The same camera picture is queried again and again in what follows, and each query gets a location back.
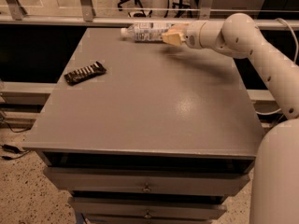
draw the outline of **white cable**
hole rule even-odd
[[[296,52],[295,52],[295,56],[294,56],[293,62],[296,63],[296,61],[297,61],[297,57],[298,57],[298,50],[299,50],[298,38],[297,38],[297,36],[296,36],[294,30],[291,28],[291,26],[288,24],[287,21],[285,21],[285,20],[283,20],[283,19],[281,19],[281,18],[278,18],[278,19],[276,19],[276,20],[279,21],[281,24],[286,25],[286,26],[290,29],[291,33],[292,33],[292,37],[293,37],[294,42],[295,42],[295,44],[296,44]]]

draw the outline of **drawer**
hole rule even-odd
[[[218,219],[223,205],[171,203],[153,200],[70,198],[70,205],[85,215],[152,218]]]
[[[107,217],[101,215],[87,215],[89,221],[95,224],[212,224],[211,220],[164,219],[164,218],[135,218],[135,217]]]
[[[132,170],[47,168],[45,175],[58,189],[177,195],[233,196],[249,182],[248,175]]]

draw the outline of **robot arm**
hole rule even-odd
[[[175,25],[163,39],[174,45],[185,41],[191,49],[248,58],[287,119],[299,118],[299,67],[266,41],[250,16],[236,13],[225,21]]]

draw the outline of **metal post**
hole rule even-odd
[[[82,6],[83,19],[85,21],[93,21],[95,12],[93,10],[92,0],[80,0]]]
[[[19,0],[6,0],[10,14],[13,20],[22,20],[24,15],[26,15],[26,11],[23,7],[21,7],[21,4]]]
[[[199,19],[207,20],[210,16],[213,0],[199,0],[198,7],[200,8]]]

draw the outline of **floor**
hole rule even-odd
[[[36,6],[27,7],[29,14],[38,15],[76,15],[79,9],[67,9],[68,0],[59,1],[56,8],[56,0],[31,0]],[[156,0],[164,7],[164,0]],[[127,16],[127,10],[119,12],[116,7],[118,0],[93,0],[97,5],[97,12],[101,16]],[[3,0],[0,0],[0,10],[3,14],[7,8],[1,7]],[[134,3],[124,7],[134,7]],[[163,11],[156,10],[154,15],[161,16]],[[0,129],[0,145],[9,144],[21,147],[22,141],[26,138],[27,132],[13,133],[10,129]],[[0,149],[0,155],[10,155]],[[43,175],[44,162],[31,152],[20,159],[5,161],[0,159],[0,223],[2,224],[40,224],[40,223],[63,223],[74,224],[76,217],[74,210],[67,203],[70,196],[68,192],[57,190]],[[249,182],[235,197],[225,201],[228,212],[213,224],[247,224],[249,223],[251,182]]]

